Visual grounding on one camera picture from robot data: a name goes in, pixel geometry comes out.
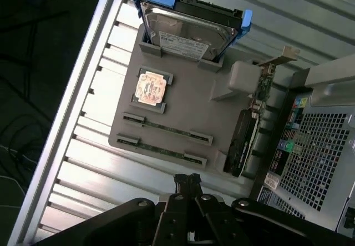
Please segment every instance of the metal slats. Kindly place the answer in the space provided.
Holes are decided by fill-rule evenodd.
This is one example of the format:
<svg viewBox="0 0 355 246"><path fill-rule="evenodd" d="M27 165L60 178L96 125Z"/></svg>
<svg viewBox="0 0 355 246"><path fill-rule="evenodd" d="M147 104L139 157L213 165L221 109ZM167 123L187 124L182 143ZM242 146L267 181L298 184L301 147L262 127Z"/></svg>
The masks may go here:
<svg viewBox="0 0 355 246"><path fill-rule="evenodd" d="M42 216L41 224L62 231L79 224L84 220L84 218L77 217L61 210L46 207Z"/></svg>
<svg viewBox="0 0 355 246"><path fill-rule="evenodd" d="M52 174L46 180L46 188L36 205L31 225L21 233L25 240L15 239L16 242L37 242L136 197L146 197L156 202L160 194L174 192L175 173L196 172L179 164L127 152L108 144L108 134L137 28L142 23L132 0L122 1L120 7L115 5L116 12L111 12L110 20L106 21L106 26L111 23L113 26L98 31L101 34L100 45L105 43L105 47L95 52L102 55L97 57L94 54L95 58L86 64L90 69L96 66L98 70L84 73L85 80L80 82L83 85L81 92L85 91L85 87L93 92L85 98L75 97L73 111L79 112L81 108L81 116L78 119L76 116L70 117L65 136L57 138L63 142L55 152ZM253 10L252 30L235 45L237 49L262 59L280 55L285 45L301 50L298 61L277 67L267 110L261 120L261 127L265 131L272 130L277 121L278 109L285 97L284 90L293 72L355 51L352 29L355 0L202 1L230 9ZM72 133L74 135L70 139L68 136ZM267 132L259 133L254 150L262 153L267 141ZM54 156L44 152L47 158ZM256 156L249 160L248 174L256 173L259 162L260 158ZM222 196L227 204L236 198L248 196L253 183L246 177L199 173L204 192Z"/></svg>

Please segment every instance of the black cable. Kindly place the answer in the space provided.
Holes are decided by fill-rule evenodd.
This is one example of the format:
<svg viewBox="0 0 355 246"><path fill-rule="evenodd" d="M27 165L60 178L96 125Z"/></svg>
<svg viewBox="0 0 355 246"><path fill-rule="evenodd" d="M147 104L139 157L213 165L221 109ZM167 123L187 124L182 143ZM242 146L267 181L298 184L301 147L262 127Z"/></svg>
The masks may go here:
<svg viewBox="0 0 355 246"><path fill-rule="evenodd" d="M16 138L21 134L21 132L23 132L25 129L27 129L28 127L31 127L31 126L37 126L38 123L31 123L31 124L27 124L25 125L24 127L20 128L19 130L17 130L15 132L15 134L12 136L11 140L10 140L10 143L9 143L9 147L8 147L8 153L9 153L9 156L11 158L11 160L14 162L14 165L16 167L16 170L18 172L18 174L20 175L20 177L23 179L23 181L25 182L26 184L26 187L28 187L29 185L29 182L27 182L26 180L26 177L24 176L24 174L22 173L20 167L19 167L19 164L20 162L16 159L13 158L13 154L12 154L12 145L13 145L13 142L16 141ZM42 127L40 126L40 130L41 130L41 135L43 136L43 131L42 131Z"/></svg>
<svg viewBox="0 0 355 246"><path fill-rule="evenodd" d="M6 131L13 123L15 123L16 121L18 121L18 120L20 120L21 118L24 118L24 117L29 117L29 118L31 118L32 120L34 120L36 123L38 123L38 125L40 126L40 128L41 128L41 130L42 130L42 131L41 131L41 132L42 132L42 135L43 135L43 133L45 133L45 130L44 130L43 125L41 124L40 121L37 120L36 117L34 117L34 116L30 115L30 114L21 114L21 115L15 117L9 124L7 124L7 125L0 131L0 139L1 139L2 136L4 135L5 131Z"/></svg>
<svg viewBox="0 0 355 246"><path fill-rule="evenodd" d="M43 138L37 138L37 139L32 139L30 140L28 143L26 143L25 145L21 146L16 153L16 158L19 161L19 163L28 171L30 172L34 172L32 170L33 167L28 167L28 165L26 165L25 163L31 163L34 164L32 162L29 162L27 160L27 162L24 161L24 156L26 156L28 158L27 153L32 151L38 151L39 154L42 152L43 149L43 144L44 144L44 139Z"/></svg>
<svg viewBox="0 0 355 246"><path fill-rule="evenodd" d="M11 178L13 178L14 180L16 180L16 181L18 182L18 184L21 185L21 187L27 187L27 186L25 185L25 183L23 183L21 180L19 180L17 177L15 177L15 176L6 168L6 166L2 163L1 159L0 159L0 167L5 171L5 173L6 173L9 177L11 177Z"/></svg>
<svg viewBox="0 0 355 246"><path fill-rule="evenodd" d="M34 121L34 123L31 124L27 124L24 127L22 127L21 129L17 130L15 135L11 138L9 147L8 147L8 154L11 158L11 160L14 162L15 168L18 171L19 175L21 176L21 179L19 180L17 177L15 177L10 171L9 169L6 168L6 166L1 162L0 160L0 167L2 167L2 169L5 171L5 173L7 173L10 177L14 178L15 180L17 180L19 182L19 184L23 187L27 187L28 188L28 183L27 180L25 178L25 176L23 175L23 173L20 170L19 164L20 162L18 162L16 159L14 159L14 155L12 154L12 143L13 141L16 139L16 137L20 134L21 131L23 131L25 128L28 128L30 125L37 125L40 128L40 132L42 137L45 136L45 128L42 126L42 124L32 115L30 114L22 114L20 116L15 117L9 124L7 124L1 131L0 131L0 139L3 137L3 135L5 134L5 132L8 130L9 127L11 127L16 121L22 119L22 118L30 118L31 120Z"/></svg>

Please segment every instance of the gray motherboard mockup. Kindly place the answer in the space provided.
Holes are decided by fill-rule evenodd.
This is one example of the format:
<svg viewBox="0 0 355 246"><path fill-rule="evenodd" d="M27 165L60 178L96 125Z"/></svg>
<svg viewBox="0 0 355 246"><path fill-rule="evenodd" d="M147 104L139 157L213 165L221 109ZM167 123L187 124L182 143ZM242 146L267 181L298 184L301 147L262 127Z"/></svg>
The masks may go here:
<svg viewBox="0 0 355 246"><path fill-rule="evenodd" d="M248 108L250 98L248 93L241 92L240 95L234 93L232 97L214 99L214 85L229 73L236 61L251 60L254 56L231 48L226 51L222 66L221 63L193 62L160 52L154 55L147 52L154 53L156 46L142 43L143 36L144 27L141 26L109 144L223 173L225 159L220 161L218 156L228 152L240 112ZM256 71L251 77L256 82L249 85L257 86L260 68L246 66ZM216 169L217 159L223 162L217 165L220 171Z"/></svg>

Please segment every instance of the hard drive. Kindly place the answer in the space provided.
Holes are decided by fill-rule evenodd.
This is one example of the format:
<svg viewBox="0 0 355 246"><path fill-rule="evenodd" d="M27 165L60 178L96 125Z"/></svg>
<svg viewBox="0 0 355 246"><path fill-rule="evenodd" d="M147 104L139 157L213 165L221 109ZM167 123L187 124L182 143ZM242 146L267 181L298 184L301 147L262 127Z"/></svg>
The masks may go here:
<svg viewBox="0 0 355 246"><path fill-rule="evenodd" d="M240 10L199 0L137 2L150 43L188 59L218 61L243 32Z"/></svg>

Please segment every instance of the mesh panel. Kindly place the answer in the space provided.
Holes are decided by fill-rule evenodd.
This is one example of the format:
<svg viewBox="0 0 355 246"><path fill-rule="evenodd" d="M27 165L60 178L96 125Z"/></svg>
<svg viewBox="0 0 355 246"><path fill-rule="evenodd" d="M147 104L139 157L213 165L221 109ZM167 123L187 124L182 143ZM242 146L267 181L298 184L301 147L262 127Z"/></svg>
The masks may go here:
<svg viewBox="0 0 355 246"><path fill-rule="evenodd" d="M304 219L305 216L301 214L299 211L297 211L295 208L291 207L288 203L286 203L283 199L281 199L279 196L274 195L273 202L278 206L278 208L281 211L284 211L288 214L292 214L296 217L299 217L301 219Z"/></svg>
<svg viewBox="0 0 355 246"><path fill-rule="evenodd" d="M349 131L346 114L305 114L280 186L320 211Z"/></svg>

